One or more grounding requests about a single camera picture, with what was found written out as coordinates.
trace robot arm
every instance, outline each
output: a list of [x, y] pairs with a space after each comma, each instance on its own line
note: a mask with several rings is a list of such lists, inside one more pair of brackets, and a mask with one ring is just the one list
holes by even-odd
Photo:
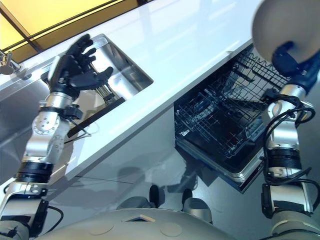
[[42, 231], [48, 208], [42, 197], [47, 194], [54, 164], [63, 151], [69, 121], [80, 119], [83, 114], [72, 103], [81, 90], [106, 84], [113, 72], [112, 67], [101, 73], [91, 67], [95, 57], [90, 55], [96, 49], [83, 52], [92, 44], [90, 36], [84, 35], [50, 68], [45, 79], [50, 95], [40, 103], [15, 181], [0, 205], [0, 239], [27, 240]]
[[272, 239], [320, 239], [320, 228], [310, 218], [319, 205], [319, 197], [312, 204], [308, 190], [310, 183], [317, 188], [319, 185], [306, 179], [310, 168], [302, 170], [297, 132], [297, 126], [315, 114], [312, 105], [303, 100], [317, 82], [320, 51], [307, 62], [297, 64], [287, 50], [279, 47], [272, 62], [290, 80], [279, 94], [267, 91], [264, 96], [272, 103], [264, 114], [266, 184], [262, 185], [262, 212], [272, 219], [272, 234], [275, 234]]

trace wire rack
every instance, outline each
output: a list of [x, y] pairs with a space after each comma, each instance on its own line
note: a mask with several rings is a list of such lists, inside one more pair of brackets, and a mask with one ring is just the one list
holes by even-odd
[[177, 106], [175, 129], [183, 136], [197, 132], [207, 143], [218, 143], [220, 152], [231, 158], [263, 132], [265, 90], [280, 90], [287, 81], [252, 52], [240, 53], [227, 74], [213, 77], [206, 88]]

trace yellow light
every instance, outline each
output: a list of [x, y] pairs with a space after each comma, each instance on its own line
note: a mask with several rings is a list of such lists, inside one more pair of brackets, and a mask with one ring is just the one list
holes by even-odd
[[23, 37], [14, 29], [14, 27], [0, 15], [0, 49], [9, 47], [22, 39]]
[[33, 35], [111, 0], [1, 0], [25, 30]]

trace black cable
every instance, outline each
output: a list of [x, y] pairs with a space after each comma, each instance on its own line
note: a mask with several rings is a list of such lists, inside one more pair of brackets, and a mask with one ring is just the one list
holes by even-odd
[[83, 138], [85, 138], [85, 137], [90, 137], [89, 135], [87, 135], [86, 133], [83, 133], [83, 134], [81, 134], [80, 136], [77, 136], [77, 137], [75, 137], [75, 138], [73, 138], [73, 139], [70, 139], [70, 140], [68, 140], [68, 141], [65, 141], [64, 142], [64, 144], [68, 144], [68, 143], [71, 143], [71, 142], [74, 142], [74, 141], [77, 141], [77, 140], [79, 140], [79, 139], [83, 139]]
[[9, 185], [10, 185], [10, 183], [9, 183], [7, 186], [4, 187], [4, 189], [3, 189], [3, 193], [4, 193], [4, 194], [7, 193], [7, 189], [8, 189], [8, 187], [9, 187]]
[[75, 121], [73, 121], [71, 118], [67, 118], [71, 123], [73, 123], [77, 128], [81, 129], [83, 132], [85, 132], [87, 135], [91, 136], [91, 133], [87, 132], [82, 126], [77, 124]]
[[80, 126], [79, 124], [77, 124], [75, 121], [73, 121], [71, 118], [69, 117], [64, 117], [66, 120], [69, 120], [72, 124], [74, 124], [77, 128], [81, 129], [84, 133], [81, 134], [80, 136], [75, 137], [74, 139], [70, 139], [68, 141], [65, 141], [64, 144], [68, 144], [74, 141], [77, 141], [79, 139], [83, 139], [86, 137], [91, 137], [91, 133], [87, 132], [82, 126]]
[[316, 196], [316, 199], [314, 201], [314, 204], [312, 205], [313, 210], [315, 210], [318, 207], [318, 205], [320, 204], [320, 185], [314, 180], [305, 179], [305, 178], [299, 178], [299, 179], [297, 179], [297, 182], [312, 184], [312, 185], [314, 185], [316, 187], [317, 196]]
[[62, 210], [60, 210], [59, 208], [57, 208], [57, 207], [55, 207], [55, 206], [48, 206], [48, 209], [52, 209], [52, 210], [55, 210], [55, 211], [57, 211], [58, 213], [60, 213], [60, 218], [59, 218], [59, 220], [55, 223], [55, 225], [53, 225], [53, 227], [51, 227], [51, 228], [46, 232], [46, 234], [49, 233], [49, 232], [51, 232], [52, 230], [54, 230], [54, 229], [59, 225], [59, 223], [61, 223], [62, 219], [64, 218], [64, 212], [63, 212]]
[[268, 158], [268, 146], [267, 146], [268, 138], [271, 136], [272, 132], [276, 129], [277, 126], [279, 126], [283, 121], [285, 121], [292, 114], [298, 113], [298, 112], [311, 112], [310, 117], [308, 117], [307, 119], [305, 119], [303, 121], [300, 121], [300, 123], [306, 123], [306, 122], [310, 121], [316, 115], [316, 111], [311, 107], [299, 107], [299, 108], [295, 107], [294, 109], [289, 109], [289, 110], [279, 114], [275, 118], [273, 118], [265, 128], [265, 131], [263, 134], [263, 152], [264, 152], [264, 161], [265, 161], [263, 173], [264, 173], [264, 179], [265, 179], [266, 183], [269, 185], [280, 186], [283, 184], [291, 183], [294, 180], [306, 175], [311, 170], [311, 168], [307, 168], [304, 171], [301, 170], [286, 180], [274, 179], [273, 177], [268, 176], [268, 170], [269, 170], [269, 158]]
[[308, 233], [308, 234], [315, 234], [315, 235], [318, 235], [320, 237], [320, 234], [315, 232], [315, 231], [310, 231], [310, 230], [306, 230], [306, 229], [290, 229], [290, 230], [287, 230], [287, 231], [283, 231], [283, 232], [281, 232], [279, 234], [274, 234], [273, 236], [268, 236], [268, 237], [265, 237], [265, 238], [261, 238], [259, 240], [274, 239], [274, 238], [281, 237], [283, 235], [291, 234], [291, 233]]

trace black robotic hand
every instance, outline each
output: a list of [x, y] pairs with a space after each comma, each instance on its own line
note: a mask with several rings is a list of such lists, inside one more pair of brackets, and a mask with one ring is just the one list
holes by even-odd
[[53, 69], [50, 69], [47, 79], [46, 76], [41, 76], [48, 84], [50, 92], [62, 92], [75, 100], [81, 90], [93, 90], [107, 83], [113, 68], [108, 67], [103, 72], [95, 72], [90, 64], [96, 57], [90, 55], [94, 54], [96, 49], [91, 48], [84, 53], [92, 44], [89, 34], [80, 37], [52, 64]]

